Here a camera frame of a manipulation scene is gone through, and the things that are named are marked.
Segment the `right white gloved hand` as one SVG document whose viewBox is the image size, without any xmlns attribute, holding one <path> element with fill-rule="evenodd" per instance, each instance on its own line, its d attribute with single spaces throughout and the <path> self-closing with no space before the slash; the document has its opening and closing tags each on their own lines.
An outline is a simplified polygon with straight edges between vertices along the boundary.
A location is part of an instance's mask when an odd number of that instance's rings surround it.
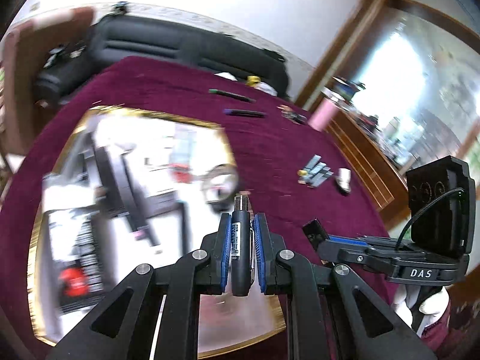
<svg viewBox="0 0 480 360">
<path fill-rule="evenodd" d="M 442 318 L 449 302 L 445 287 L 400 284 L 391 309 L 421 337 L 426 328 Z"/>
</svg>

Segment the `maroon right sleeve forearm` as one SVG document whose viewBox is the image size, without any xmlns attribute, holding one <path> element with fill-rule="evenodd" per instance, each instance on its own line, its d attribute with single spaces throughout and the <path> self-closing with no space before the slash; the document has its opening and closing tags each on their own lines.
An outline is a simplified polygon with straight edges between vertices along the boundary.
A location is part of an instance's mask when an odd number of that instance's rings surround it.
<svg viewBox="0 0 480 360">
<path fill-rule="evenodd" d="M 433 352 L 436 352 L 443 341 L 446 339 L 449 332 L 449 320 L 451 313 L 451 303 L 448 303 L 446 310 L 442 317 L 435 323 L 426 327 L 421 335 L 422 342 L 428 346 Z"/>
</svg>

